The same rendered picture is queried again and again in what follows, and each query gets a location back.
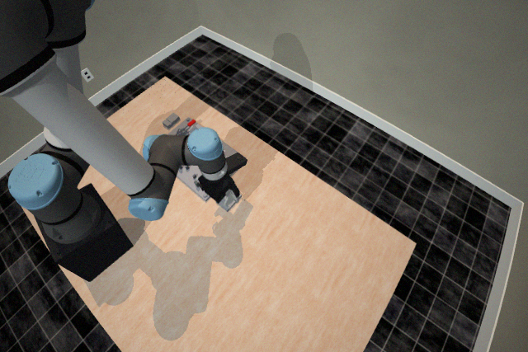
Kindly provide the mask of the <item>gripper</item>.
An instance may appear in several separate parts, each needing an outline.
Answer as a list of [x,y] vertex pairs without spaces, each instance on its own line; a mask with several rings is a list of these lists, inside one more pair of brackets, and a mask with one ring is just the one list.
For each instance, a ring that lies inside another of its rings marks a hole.
[[201,189],[203,188],[202,191],[204,191],[207,195],[209,195],[212,199],[214,199],[217,202],[217,204],[225,196],[227,197],[227,199],[225,200],[224,206],[228,206],[234,201],[238,203],[239,196],[240,196],[239,189],[236,186],[233,178],[230,177],[229,175],[227,176],[227,174],[228,174],[228,170],[222,178],[215,180],[215,181],[205,179],[202,175],[198,178],[200,182],[199,186]]

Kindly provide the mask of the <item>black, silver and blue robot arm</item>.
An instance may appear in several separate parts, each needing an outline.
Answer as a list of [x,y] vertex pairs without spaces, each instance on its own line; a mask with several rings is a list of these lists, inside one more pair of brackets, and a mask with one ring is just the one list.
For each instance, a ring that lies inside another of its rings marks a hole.
[[215,181],[248,161],[240,153],[225,158],[219,135],[207,127],[190,136],[150,135],[144,157],[131,146],[83,95],[78,45],[94,2],[0,0],[0,96],[43,124],[47,142],[13,168],[8,189],[62,244],[81,241],[100,221],[99,204],[78,189],[90,165],[131,198],[132,215],[156,221],[180,166],[198,166]]

